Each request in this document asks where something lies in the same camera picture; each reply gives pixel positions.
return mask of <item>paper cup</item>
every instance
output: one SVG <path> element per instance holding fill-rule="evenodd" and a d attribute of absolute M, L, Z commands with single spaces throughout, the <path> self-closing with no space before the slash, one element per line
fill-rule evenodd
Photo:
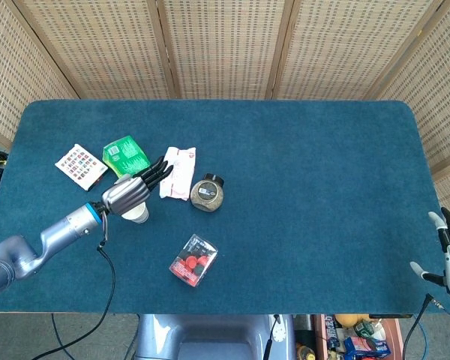
<path fill-rule="evenodd" d="M 145 223 L 149 218 L 149 210 L 147 209 L 145 203 L 142 202 L 130 211 L 125 212 L 122 217 L 138 224 Z"/>

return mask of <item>blue carpet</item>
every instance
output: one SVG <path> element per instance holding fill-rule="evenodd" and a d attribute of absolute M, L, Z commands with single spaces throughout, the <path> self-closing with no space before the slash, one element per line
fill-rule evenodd
<path fill-rule="evenodd" d="M 131 135 L 152 159 L 197 148 L 193 183 L 225 180 L 213 214 L 148 201 L 150 218 L 114 217 L 106 246 L 117 271 L 111 310 L 136 313 L 409 313 L 427 291 L 415 260 L 443 268 L 427 212 L 438 203 L 413 114 L 395 101 L 51 100 L 24 112 L 0 189 L 0 241 L 39 233 L 101 193 L 54 163 L 79 143 L 100 156 Z M 168 267 L 196 233 L 219 250 L 198 288 Z M 102 311 L 110 270 L 99 232 L 0 295 L 0 311 Z"/>

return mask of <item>green snack bag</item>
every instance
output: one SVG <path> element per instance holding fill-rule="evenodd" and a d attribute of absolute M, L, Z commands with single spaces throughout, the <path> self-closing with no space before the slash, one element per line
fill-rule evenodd
<path fill-rule="evenodd" d="M 147 155 L 130 135 L 105 146 L 102 160 L 119 178 L 125 174 L 135 175 L 150 166 Z"/>

